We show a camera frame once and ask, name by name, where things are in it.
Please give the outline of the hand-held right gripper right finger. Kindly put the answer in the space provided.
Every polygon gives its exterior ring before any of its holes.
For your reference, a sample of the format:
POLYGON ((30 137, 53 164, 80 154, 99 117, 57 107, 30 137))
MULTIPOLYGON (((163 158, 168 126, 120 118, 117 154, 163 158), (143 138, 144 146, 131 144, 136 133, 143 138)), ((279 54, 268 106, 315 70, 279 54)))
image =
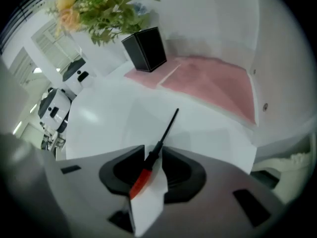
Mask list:
POLYGON ((283 211, 283 203, 237 166, 194 152, 163 147, 206 171, 203 188, 188 202, 164 209, 142 238, 259 238, 283 211))

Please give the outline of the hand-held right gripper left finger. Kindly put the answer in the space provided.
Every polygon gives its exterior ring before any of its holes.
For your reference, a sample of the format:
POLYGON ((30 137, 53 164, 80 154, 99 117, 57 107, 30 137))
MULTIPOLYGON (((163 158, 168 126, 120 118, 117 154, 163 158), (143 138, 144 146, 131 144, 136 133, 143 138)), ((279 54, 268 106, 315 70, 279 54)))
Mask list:
POLYGON ((128 191, 140 172, 144 146, 57 161, 44 155, 45 175, 61 238, 136 238, 128 191))

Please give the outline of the red-handled screwdriver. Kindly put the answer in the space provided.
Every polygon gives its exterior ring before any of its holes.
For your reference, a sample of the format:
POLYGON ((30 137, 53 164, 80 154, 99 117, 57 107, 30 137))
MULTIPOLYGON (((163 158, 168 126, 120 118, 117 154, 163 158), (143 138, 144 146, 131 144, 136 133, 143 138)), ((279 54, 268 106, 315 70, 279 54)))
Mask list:
POLYGON ((140 191, 143 189, 143 187, 148 183, 148 181, 152 175, 153 166, 154 166, 155 162, 157 161, 157 159, 159 158, 159 153, 163 147, 164 140, 167 137, 167 135, 168 135, 175 119, 176 119, 178 112, 179 112, 179 108, 177 108, 175 110, 175 113, 174 113, 170 123, 168 124, 168 127, 165 130, 161 140, 159 140, 157 142, 154 149, 149 152, 147 158, 143 162, 143 169, 142 169, 138 179, 135 181, 135 183, 133 184, 132 188, 129 191, 129 199, 130 200, 134 199, 140 193, 140 191))

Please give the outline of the white ornate dressing table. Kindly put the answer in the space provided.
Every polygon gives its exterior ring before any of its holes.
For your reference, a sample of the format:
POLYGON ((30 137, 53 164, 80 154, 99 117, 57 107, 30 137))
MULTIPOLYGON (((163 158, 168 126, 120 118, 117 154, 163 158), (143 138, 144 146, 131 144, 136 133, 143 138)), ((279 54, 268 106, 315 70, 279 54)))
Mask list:
POLYGON ((253 165, 252 171, 275 170, 280 179, 271 191, 279 200, 288 204, 299 197, 317 162, 317 144, 311 144, 309 153, 296 153, 289 158, 271 158, 253 165))

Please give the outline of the white desk with hutch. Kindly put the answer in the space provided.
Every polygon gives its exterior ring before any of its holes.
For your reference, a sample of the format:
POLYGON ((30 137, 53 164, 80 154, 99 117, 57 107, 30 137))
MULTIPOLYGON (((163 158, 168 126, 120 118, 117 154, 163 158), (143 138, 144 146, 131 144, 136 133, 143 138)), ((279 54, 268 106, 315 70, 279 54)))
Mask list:
POLYGON ((146 1, 169 57, 219 59, 246 70, 252 124, 214 105, 125 74, 126 62, 96 78, 73 102, 68 159, 134 145, 151 148, 177 108, 167 146, 193 151, 249 173, 256 159, 287 151, 317 124, 317 59, 281 0, 146 1))

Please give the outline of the white and black robot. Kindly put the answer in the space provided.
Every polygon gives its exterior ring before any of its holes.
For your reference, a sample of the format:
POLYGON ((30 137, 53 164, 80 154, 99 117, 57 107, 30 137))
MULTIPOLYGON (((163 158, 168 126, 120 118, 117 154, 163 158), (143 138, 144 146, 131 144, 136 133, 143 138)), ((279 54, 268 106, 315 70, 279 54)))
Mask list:
POLYGON ((95 77, 97 75, 90 64, 80 58, 69 64, 62 76, 62 81, 75 95, 78 95, 93 83, 95 77))
POLYGON ((64 133, 72 101, 63 89, 53 88, 41 100, 38 116, 42 123, 58 133, 64 133))

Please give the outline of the pink mat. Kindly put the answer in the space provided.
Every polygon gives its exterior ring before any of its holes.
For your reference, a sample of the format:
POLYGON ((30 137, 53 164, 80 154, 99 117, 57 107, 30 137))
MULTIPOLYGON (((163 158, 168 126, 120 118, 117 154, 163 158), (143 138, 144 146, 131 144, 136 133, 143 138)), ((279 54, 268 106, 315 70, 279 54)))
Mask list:
POLYGON ((125 74, 125 77, 150 89, 161 85, 172 73, 177 70, 182 62, 181 57, 170 57, 167 62, 160 65, 152 72, 138 71, 135 68, 125 74))
POLYGON ((179 57, 179 67, 161 84, 256 123, 252 84, 245 69, 220 59, 179 57))

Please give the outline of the black square vase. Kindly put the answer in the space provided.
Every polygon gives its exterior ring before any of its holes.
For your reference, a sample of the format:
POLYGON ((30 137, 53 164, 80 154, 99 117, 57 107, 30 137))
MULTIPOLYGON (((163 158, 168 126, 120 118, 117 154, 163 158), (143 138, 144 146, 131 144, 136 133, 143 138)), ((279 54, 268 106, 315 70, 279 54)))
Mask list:
POLYGON ((153 72, 167 62, 158 27, 134 33, 122 44, 138 71, 153 72))

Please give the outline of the yellow flower bouquet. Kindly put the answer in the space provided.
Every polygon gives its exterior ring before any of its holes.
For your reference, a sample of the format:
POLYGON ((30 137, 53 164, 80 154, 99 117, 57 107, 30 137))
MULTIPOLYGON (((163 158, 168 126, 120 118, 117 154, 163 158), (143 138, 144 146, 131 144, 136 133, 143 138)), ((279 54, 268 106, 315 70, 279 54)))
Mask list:
POLYGON ((149 24, 148 13, 138 13, 132 0, 55 0, 47 14, 56 19, 57 36, 87 32, 98 46, 144 30, 149 24))

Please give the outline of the black metal railing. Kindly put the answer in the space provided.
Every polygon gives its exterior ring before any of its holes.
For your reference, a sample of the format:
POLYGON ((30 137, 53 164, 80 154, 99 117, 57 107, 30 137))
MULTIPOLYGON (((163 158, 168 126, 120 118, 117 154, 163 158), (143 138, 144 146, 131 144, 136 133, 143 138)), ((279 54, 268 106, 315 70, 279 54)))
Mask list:
POLYGON ((0 28, 0 55, 3 54, 8 43, 17 31, 39 10, 41 10, 45 0, 22 0, 10 14, 8 21, 0 28))

